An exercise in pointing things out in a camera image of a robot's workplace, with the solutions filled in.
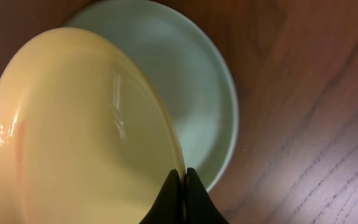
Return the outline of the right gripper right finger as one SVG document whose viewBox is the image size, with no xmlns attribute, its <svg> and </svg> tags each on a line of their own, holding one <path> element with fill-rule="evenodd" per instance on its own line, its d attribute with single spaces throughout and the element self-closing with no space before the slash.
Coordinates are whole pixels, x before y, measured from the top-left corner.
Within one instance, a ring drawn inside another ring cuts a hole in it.
<svg viewBox="0 0 358 224">
<path fill-rule="evenodd" d="M 194 168 L 187 168 L 185 179 L 187 224 L 229 224 L 215 207 Z"/>
</svg>

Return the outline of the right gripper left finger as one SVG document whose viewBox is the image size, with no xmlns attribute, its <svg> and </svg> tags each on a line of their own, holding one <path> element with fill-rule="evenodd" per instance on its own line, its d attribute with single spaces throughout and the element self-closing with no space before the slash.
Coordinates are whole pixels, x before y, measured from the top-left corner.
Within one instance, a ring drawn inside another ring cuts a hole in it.
<svg viewBox="0 0 358 224">
<path fill-rule="evenodd" d="M 168 173 L 154 204 L 140 224 L 182 224 L 183 199 L 178 171 Z"/>
</svg>

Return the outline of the yellow plate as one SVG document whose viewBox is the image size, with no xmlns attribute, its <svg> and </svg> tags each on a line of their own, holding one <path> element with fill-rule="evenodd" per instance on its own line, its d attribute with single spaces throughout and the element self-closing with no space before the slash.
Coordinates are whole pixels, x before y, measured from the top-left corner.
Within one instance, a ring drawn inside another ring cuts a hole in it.
<svg viewBox="0 0 358 224">
<path fill-rule="evenodd" d="M 0 79 L 0 223 L 139 223 L 184 174 L 170 116 L 112 42 L 57 28 Z"/>
</svg>

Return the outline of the light blue plate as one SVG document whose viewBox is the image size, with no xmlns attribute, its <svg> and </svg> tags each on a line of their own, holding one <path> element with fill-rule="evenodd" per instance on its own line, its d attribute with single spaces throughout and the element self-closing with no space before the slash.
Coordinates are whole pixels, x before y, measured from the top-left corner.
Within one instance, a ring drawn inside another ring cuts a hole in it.
<svg viewBox="0 0 358 224">
<path fill-rule="evenodd" d="M 172 117 L 186 166 L 211 190 L 234 153 L 239 106 L 228 66 L 209 37 L 153 1 L 100 1 L 65 25 L 103 36 L 134 61 Z"/>
</svg>

